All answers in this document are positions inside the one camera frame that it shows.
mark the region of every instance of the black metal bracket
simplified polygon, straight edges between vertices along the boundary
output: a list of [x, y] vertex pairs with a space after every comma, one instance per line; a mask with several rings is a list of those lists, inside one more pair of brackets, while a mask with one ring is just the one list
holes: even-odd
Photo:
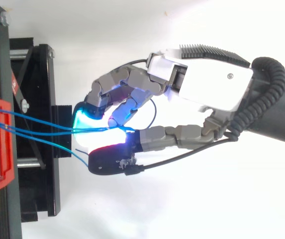
[[[33, 45], [32, 38], [10, 39], [11, 51], [23, 50], [22, 57], [12, 57], [11, 66], [19, 90], [15, 94], [17, 104], [14, 111], [21, 113], [21, 101], [29, 103], [27, 116], [71, 127], [72, 106], [56, 106], [54, 63], [52, 48], [47, 44]], [[55, 127], [15, 117], [15, 126], [40, 132], [59, 132]], [[71, 149], [71, 135], [38, 136]], [[37, 150], [25, 138], [16, 137], [17, 157], [33, 159], [37, 150], [44, 167], [19, 167], [18, 179], [21, 200], [22, 222], [37, 221], [37, 212], [47, 211], [48, 216], [60, 212], [59, 163], [58, 157], [70, 157], [69, 153], [47, 144], [33, 141]]]

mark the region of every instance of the white background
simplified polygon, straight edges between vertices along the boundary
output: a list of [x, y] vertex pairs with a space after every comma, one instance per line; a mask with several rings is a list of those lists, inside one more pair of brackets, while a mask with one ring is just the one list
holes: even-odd
[[[10, 10], [11, 37], [34, 37], [35, 44], [55, 49], [61, 105], [83, 100], [92, 81], [116, 66], [179, 44], [213, 45], [250, 62], [269, 56], [285, 66], [285, 1], [0, 0], [0, 5]], [[189, 106], [154, 99], [154, 125], [203, 122]], [[147, 103], [128, 126], [146, 127], [152, 107]], [[172, 148], [138, 159], [148, 164], [182, 152]], [[60, 159], [60, 185], [61, 212], [54, 218], [40, 213], [38, 222], [24, 223], [24, 239], [285, 238], [285, 143], [248, 132], [237, 143], [130, 177], [95, 176], [75, 158]]]

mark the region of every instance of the metal rod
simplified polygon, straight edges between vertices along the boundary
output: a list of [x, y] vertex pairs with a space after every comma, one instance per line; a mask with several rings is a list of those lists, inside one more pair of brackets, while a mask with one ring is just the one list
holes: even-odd
[[38, 162], [37, 158], [18, 158], [17, 167], [18, 168], [35, 168], [40, 167], [41, 165]]
[[10, 50], [9, 57], [11, 60], [24, 60], [27, 55], [28, 49]]

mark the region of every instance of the blue wire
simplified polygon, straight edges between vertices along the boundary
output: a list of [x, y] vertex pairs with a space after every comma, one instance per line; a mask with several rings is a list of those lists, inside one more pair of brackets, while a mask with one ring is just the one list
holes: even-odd
[[[84, 129], [84, 128], [70, 128], [70, 127], [64, 127], [64, 126], [61, 126], [61, 125], [58, 125], [58, 124], [54, 124], [54, 123], [50, 123], [50, 122], [47, 122], [47, 121], [44, 121], [44, 120], [41, 120], [41, 119], [36, 119], [36, 118], [33, 118], [33, 117], [30, 117], [30, 116], [25, 116], [25, 115], [22, 115], [22, 114], [19, 114], [19, 113], [16, 113], [16, 112], [12, 112], [12, 111], [5, 111], [5, 110], [1, 110], [0, 109], [0, 112], [1, 113], [6, 113], [6, 114], [10, 114], [10, 115], [14, 115], [14, 116], [18, 116], [18, 117], [22, 117], [22, 118], [25, 118], [27, 120], [31, 120], [31, 121], [34, 121], [34, 122], [38, 122], [38, 123], [43, 123], [43, 124], [46, 124], [46, 125], [49, 125], [49, 126], [52, 126], [52, 127], [56, 127], [56, 128], [60, 128], [60, 129], [63, 129], [63, 130], [68, 130], [68, 131], [83, 131], [83, 130], [87, 130], [87, 129]], [[131, 127], [123, 127], [123, 126], [120, 126], [120, 127], [104, 127], [104, 128], [90, 128], [92, 130], [96, 129], [96, 130], [108, 130], [108, 129], [113, 129], [113, 128], [120, 128], [122, 130], [130, 130], [130, 131], [134, 131], [133, 128]]]
[[0, 122], [0, 126], [3, 127], [7, 127], [10, 129], [13, 129], [15, 131], [18, 132], [22, 132], [22, 133], [27, 133], [27, 134], [33, 134], [33, 135], [40, 135], [40, 136], [59, 136], [59, 135], [67, 135], [67, 134], [75, 134], [75, 133], [90, 133], [90, 132], [103, 132], [106, 131], [107, 128], [88, 128], [88, 129], [84, 129], [82, 131], [68, 131], [68, 132], [57, 132], [57, 133], [44, 133], [44, 132], [34, 132], [34, 131], [29, 131], [29, 130], [25, 130], [25, 129], [21, 129], [21, 128], [16, 128], [10, 125], [6, 125], [4, 123]]
[[13, 133], [13, 134], [16, 134], [18, 136], [21, 136], [21, 137], [24, 137], [24, 138], [28, 138], [28, 139], [31, 139], [31, 140], [34, 140], [34, 141], [38, 141], [38, 142], [41, 142], [41, 143], [45, 143], [45, 144], [48, 144], [48, 145], [51, 145], [51, 146], [54, 146], [54, 147], [57, 147], [57, 148], [60, 148], [66, 152], [69, 152], [71, 153], [73, 156], [75, 156], [77, 159], [79, 159], [81, 162], [84, 163], [84, 165], [86, 165], [86, 167], [88, 167], [88, 164], [82, 159], [80, 158], [78, 155], [76, 155], [74, 152], [72, 152], [71, 150], [59, 145], [59, 144], [56, 144], [56, 143], [52, 143], [50, 141], [46, 141], [46, 140], [43, 140], [43, 139], [40, 139], [40, 138], [35, 138], [35, 137], [32, 137], [32, 136], [28, 136], [28, 135], [25, 135], [25, 134], [22, 134], [22, 133], [18, 133], [18, 132], [15, 132], [13, 130], [9, 130], [3, 126], [0, 126], [1, 129], [4, 129], [5, 131], [7, 132], [10, 132], [10, 133]]
[[[124, 126], [119, 126], [119, 127], [117, 127], [117, 126], [115, 126], [115, 127], [101, 127], [101, 128], [70, 128], [70, 127], [64, 127], [64, 126], [61, 126], [61, 125], [58, 125], [58, 124], [50, 123], [50, 122], [47, 122], [47, 121], [44, 121], [44, 120], [41, 120], [41, 119], [36, 119], [36, 118], [30, 117], [30, 116], [25, 116], [25, 115], [22, 115], [22, 114], [19, 114], [19, 113], [16, 113], [16, 112], [12, 112], [12, 111], [5, 111], [5, 110], [1, 110], [0, 109], [0, 112], [1, 113], [6, 113], [6, 114], [10, 114], [10, 115], [14, 115], [14, 116], [18, 116], [18, 117], [22, 117], [22, 118], [25, 118], [25, 119], [28, 119], [28, 120], [31, 120], [31, 121], [34, 121], [34, 122], [43, 123], [43, 124], [46, 124], [46, 125], [49, 125], [49, 126], [52, 126], [52, 127], [56, 127], [56, 128], [60, 128], [60, 129], [63, 129], [63, 130], [68, 130], [68, 131], [73, 131], [73, 132], [75, 132], [75, 131], [84, 131], [84, 132], [88, 132], [88, 131], [97, 132], [98, 131], [99, 132], [99, 131], [105, 131], [105, 130], [113, 129], [113, 128], [119, 128], [119, 129], [122, 129], [122, 130], [135, 131], [131, 127], [124, 127]], [[27, 132], [25, 132], [25, 133], [38, 135], [37, 132], [28, 131], [28, 130], [26, 130], [26, 131]], [[52, 136], [52, 135], [55, 135], [55, 134], [41, 133], [39, 135]]]

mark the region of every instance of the screw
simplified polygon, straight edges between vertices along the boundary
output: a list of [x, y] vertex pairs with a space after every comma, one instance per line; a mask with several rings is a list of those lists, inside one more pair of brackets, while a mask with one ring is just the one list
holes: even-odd
[[27, 112], [27, 110], [29, 109], [29, 103], [26, 101], [26, 99], [23, 99], [21, 101], [21, 109], [22, 112], [25, 114]]
[[7, 11], [0, 13], [0, 24], [3, 26], [9, 26], [11, 23], [11, 17]]
[[54, 51], [54, 49], [49, 49], [49, 50], [48, 50], [48, 56], [49, 56], [49, 58], [51, 58], [51, 59], [54, 59], [54, 58], [55, 58], [55, 51]]
[[230, 73], [230, 74], [227, 75], [227, 78], [228, 78], [228, 79], [233, 79], [233, 77], [234, 77], [234, 75], [233, 75], [232, 73]]

